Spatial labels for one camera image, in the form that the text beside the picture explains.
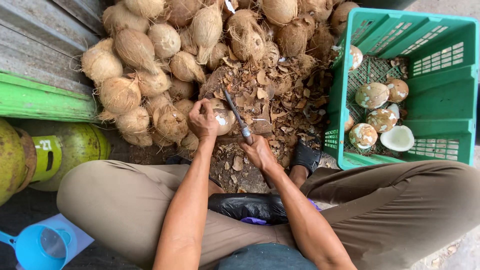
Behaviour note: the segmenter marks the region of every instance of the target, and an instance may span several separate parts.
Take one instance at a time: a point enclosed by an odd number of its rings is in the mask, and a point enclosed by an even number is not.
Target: printed number
[[[52,150],[52,146],[50,145],[50,140],[40,141],[40,144],[42,145],[42,148],[44,150]]]

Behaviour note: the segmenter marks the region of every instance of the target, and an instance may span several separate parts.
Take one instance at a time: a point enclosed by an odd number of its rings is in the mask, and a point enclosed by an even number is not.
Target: leg
[[[322,215],[359,270],[409,268],[480,224],[478,171],[459,162],[320,168],[301,190],[339,204]]]
[[[151,269],[163,218],[188,165],[142,166],[115,160],[84,163],[62,180],[60,212],[100,244]],[[209,211],[201,266],[250,244],[277,243],[274,228]]]

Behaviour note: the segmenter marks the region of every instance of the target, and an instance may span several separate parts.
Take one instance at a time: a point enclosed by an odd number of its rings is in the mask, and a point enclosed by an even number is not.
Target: man's hand
[[[200,108],[203,106],[205,114],[200,114]],[[220,124],[215,119],[210,101],[206,98],[197,101],[188,114],[188,128],[202,140],[216,140],[216,134]]]
[[[247,154],[248,160],[262,171],[268,167],[277,164],[276,157],[273,155],[267,139],[259,135],[252,134],[253,144],[247,145],[244,140],[239,141],[240,148]]]

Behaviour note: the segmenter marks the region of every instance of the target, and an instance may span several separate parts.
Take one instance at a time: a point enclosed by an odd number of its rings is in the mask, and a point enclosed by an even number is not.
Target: green gas cylinder
[[[0,118],[0,206],[15,193],[26,173],[20,136]]]
[[[89,123],[28,120],[17,126],[32,137],[36,148],[35,174],[29,185],[34,189],[57,191],[68,171],[110,155],[110,143]]]

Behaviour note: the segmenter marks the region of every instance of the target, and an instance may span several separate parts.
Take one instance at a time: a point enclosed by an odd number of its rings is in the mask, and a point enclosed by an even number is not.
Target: coconut husk pile
[[[194,155],[188,109],[198,99],[224,100],[226,88],[287,167],[298,136],[321,136],[331,47],[353,7],[332,0],[123,0],[105,10],[109,38],[83,55],[82,68],[104,107],[99,118],[131,144],[176,144]],[[228,110],[226,102],[219,106]],[[224,146],[239,136],[235,122],[217,150],[227,154]]]

